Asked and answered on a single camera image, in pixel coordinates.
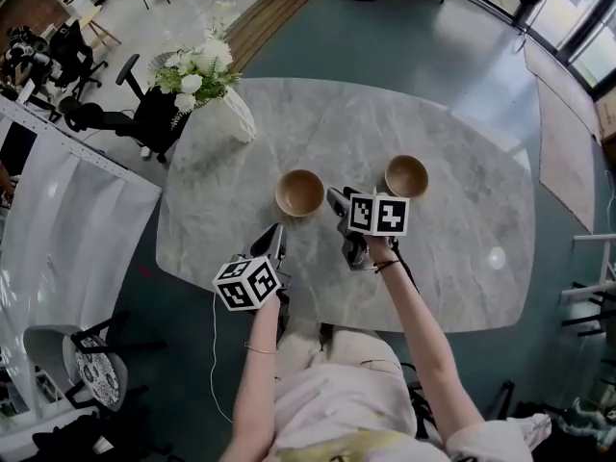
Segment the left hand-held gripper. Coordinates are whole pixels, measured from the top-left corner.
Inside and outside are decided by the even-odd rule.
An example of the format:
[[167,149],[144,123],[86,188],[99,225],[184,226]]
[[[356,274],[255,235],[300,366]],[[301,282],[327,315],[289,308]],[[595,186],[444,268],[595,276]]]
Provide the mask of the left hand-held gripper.
[[217,296],[230,312],[257,312],[277,296],[286,312],[291,281],[291,276],[282,270],[286,256],[286,230],[277,222],[219,269],[212,281]]

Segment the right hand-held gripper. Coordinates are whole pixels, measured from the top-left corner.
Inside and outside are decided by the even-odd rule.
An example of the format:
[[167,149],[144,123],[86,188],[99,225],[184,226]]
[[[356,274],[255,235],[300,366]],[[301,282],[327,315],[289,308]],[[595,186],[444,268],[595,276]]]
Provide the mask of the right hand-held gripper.
[[407,234],[410,199],[385,194],[367,194],[350,187],[330,187],[326,200],[339,217],[342,254],[351,270],[377,270],[368,251],[367,236],[385,237],[396,254],[398,238]]

